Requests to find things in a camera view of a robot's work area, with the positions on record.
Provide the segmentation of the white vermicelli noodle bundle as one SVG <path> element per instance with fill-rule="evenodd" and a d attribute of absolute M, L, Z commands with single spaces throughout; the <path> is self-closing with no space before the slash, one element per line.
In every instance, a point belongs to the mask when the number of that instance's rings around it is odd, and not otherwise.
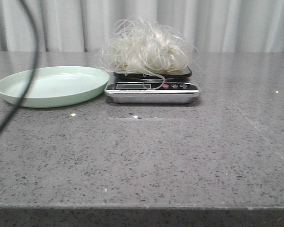
<path fill-rule="evenodd" d="M 199 50 L 174 28 L 129 17 L 115 23 L 112 37 L 96 53 L 97 66 L 125 76 L 158 78 L 162 87 L 166 82 L 162 74 L 185 69 L 193 51 Z"/>

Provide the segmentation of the black silver kitchen scale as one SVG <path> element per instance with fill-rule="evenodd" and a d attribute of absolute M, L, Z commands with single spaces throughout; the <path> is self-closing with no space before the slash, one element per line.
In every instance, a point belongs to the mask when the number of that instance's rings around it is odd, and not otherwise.
<path fill-rule="evenodd" d="M 124 104 L 188 104 L 201 90 L 191 83 L 189 67 L 161 72 L 159 77 L 142 73 L 113 73 L 105 94 L 114 103 Z"/>

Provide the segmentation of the light green plate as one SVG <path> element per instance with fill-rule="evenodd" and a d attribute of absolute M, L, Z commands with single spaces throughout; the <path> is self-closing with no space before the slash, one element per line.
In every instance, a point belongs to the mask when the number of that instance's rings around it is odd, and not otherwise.
<path fill-rule="evenodd" d="M 16 104 L 27 86 L 31 71 L 12 74 L 0 80 L 0 95 Z M 35 71 L 32 85 L 22 107 L 52 108 L 74 105 L 104 92 L 110 76 L 107 72 L 83 66 L 56 66 Z"/>

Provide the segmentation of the white pleated curtain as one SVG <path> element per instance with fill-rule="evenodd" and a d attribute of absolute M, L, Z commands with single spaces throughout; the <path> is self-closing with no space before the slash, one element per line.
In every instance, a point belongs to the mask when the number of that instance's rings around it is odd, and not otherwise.
<path fill-rule="evenodd" d="M 284 52 L 284 0 L 28 0 L 45 52 L 93 52 L 121 19 L 157 21 L 201 52 Z"/>

